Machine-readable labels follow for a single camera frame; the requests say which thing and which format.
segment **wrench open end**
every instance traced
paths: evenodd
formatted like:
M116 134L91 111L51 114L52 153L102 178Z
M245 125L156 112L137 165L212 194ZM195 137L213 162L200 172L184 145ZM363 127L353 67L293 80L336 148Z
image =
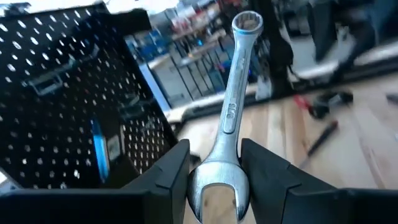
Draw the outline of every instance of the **wrench open end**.
M224 94L223 108L213 149L188 177L188 202L202 223L202 194L208 187L226 185L234 190L236 219L242 222L250 202L249 180L238 161L238 137L253 45L262 32L262 17L252 11L239 13L232 22L235 50Z

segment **black pegboard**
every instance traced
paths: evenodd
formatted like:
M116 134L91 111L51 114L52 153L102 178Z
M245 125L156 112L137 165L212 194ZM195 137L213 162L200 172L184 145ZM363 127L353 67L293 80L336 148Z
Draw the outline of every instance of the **black pegboard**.
M120 120L137 170L177 143L106 13L97 4L0 19L0 167L24 188L97 187L92 119L120 114L131 95L139 113ZM54 70L49 82L62 86L35 91L30 83Z

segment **chrome wrench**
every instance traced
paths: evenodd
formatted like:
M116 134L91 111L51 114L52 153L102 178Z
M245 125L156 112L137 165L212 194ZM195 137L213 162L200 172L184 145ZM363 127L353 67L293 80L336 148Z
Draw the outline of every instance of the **chrome wrench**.
M241 12L232 21L235 50L217 137L208 157L188 178L188 202L200 223L202 193L207 187L227 185L234 190L238 223L243 220L249 207L249 181L238 161L238 137L251 50L262 32L262 26L262 17L253 11Z

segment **wooden workbench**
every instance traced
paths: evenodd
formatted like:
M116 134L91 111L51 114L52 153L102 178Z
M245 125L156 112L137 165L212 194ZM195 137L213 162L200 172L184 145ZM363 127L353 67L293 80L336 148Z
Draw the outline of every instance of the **wooden workbench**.
M339 130L309 159L304 171L339 188L398 189L398 106L386 100L386 93L398 93L398 75L336 89L351 90L354 103L333 111L325 121L313 120L291 98L246 108L240 138L251 138L298 166L323 128L337 119ZM214 115L190 121L178 138L189 139L191 151L204 159L218 120ZM210 188L204 197L205 224L236 223L232 190ZM184 223L196 223L188 205ZM255 223L251 209L244 223Z

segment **screwdriver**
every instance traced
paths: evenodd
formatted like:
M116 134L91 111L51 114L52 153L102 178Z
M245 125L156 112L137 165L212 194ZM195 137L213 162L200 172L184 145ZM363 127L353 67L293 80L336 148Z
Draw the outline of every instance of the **screwdriver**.
M310 149L307 152L307 158L299 165L299 168L303 168L307 162L308 158L311 157L319 148L320 146L333 134L338 127L338 122L337 121L332 121L321 133L319 138L312 144Z

